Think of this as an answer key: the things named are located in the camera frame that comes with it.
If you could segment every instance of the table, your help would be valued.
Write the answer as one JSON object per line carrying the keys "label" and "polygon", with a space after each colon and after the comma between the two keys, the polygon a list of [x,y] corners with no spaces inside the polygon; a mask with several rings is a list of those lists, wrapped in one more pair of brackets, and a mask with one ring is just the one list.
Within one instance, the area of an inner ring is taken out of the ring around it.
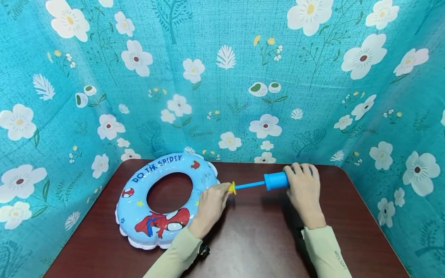
{"label": "table", "polygon": [[[135,249],[119,233],[114,210],[128,179],[150,160],[122,163],[91,210],[46,273],[59,277],[142,277],[162,254]],[[264,173],[281,171],[280,164],[214,163],[221,182],[260,181]],[[348,175],[334,166],[318,166],[320,202],[342,255],[354,278],[407,278],[378,224]],[[190,196],[191,180],[175,173],[158,181],[149,192],[150,207],[160,213],[180,208]],[[183,277],[308,278],[281,211],[285,189],[265,186],[241,189],[210,234],[210,255],[196,261]]]}

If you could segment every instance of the inflatable swim ring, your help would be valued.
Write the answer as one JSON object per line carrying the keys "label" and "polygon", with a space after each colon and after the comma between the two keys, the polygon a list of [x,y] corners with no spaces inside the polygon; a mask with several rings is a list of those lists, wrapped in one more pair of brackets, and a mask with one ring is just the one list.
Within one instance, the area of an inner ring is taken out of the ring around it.
{"label": "inflatable swim ring", "polygon": [[[182,208],[159,214],[149,208],[147,194],[157,181],[171,173],[188,175],[193,189]],[[150,250],[159,245],[167,249],[195,216],[201,193],[219,183],[217,175],[213,164],[197,154],[172,153],[148,163],[126,183],[117,203],[115,216],[121,234],[136,248]]]}

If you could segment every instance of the teal fabric backdrop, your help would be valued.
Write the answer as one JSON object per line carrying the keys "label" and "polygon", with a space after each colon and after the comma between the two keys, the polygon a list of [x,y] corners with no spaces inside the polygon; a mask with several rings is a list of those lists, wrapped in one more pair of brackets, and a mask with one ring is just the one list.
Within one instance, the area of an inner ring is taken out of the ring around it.
{"label": "teal fabric backdrop", "polygon": [[0,278],[42,277],[120,163],[181,151],[342,167],[444,277],[444,4],[1,0]]}

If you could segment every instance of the swim ring hole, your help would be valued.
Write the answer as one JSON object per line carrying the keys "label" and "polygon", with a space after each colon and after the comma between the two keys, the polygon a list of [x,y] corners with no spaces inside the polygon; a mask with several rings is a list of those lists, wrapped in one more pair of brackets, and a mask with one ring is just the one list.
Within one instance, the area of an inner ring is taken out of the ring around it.
{"label": "swim ring hole", "polygon": [[190,199],[192,180],[184,173],[171,173],[157,181],[147,194],[152,211],[168,214],[182,208]]}

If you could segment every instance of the forearm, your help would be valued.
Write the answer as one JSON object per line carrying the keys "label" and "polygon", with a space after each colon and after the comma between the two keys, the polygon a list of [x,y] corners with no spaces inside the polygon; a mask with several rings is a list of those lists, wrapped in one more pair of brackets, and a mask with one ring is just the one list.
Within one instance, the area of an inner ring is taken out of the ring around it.
{"label": "forearm", "polygon": [[182,229],[143,278],[179,278],[196,259],[201,243],[202,240],[195,238],[188,228]]}
{"label": "forearm", "polygon": [[352,278],[330,226],[301,231],[319,278]]}

